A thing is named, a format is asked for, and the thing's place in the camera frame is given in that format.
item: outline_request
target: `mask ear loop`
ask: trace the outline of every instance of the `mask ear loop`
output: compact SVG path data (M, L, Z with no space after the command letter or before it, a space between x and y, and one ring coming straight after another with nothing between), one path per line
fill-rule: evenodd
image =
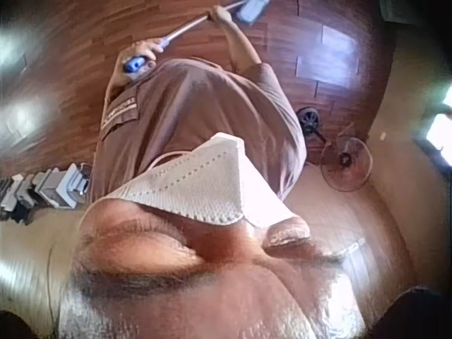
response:
M166 157L171 157L173 155L184 155L184 154L189 154L189 153L191 153L191 152L188 150L175 150L174 152L168 152L168 153L162 154L160 157L155 158L155 160L150 164L150 166L147 170L151 171L152 168L154 168L160 161L162 161Z

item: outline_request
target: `man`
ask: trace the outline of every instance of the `man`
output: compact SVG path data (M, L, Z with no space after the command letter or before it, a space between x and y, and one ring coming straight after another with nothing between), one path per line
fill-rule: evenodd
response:
M271 67L221 7L235 73L119 55L59 330L67 338L349 338L349 280L281 202L306 149ZM130 57L149 60L137 78Z

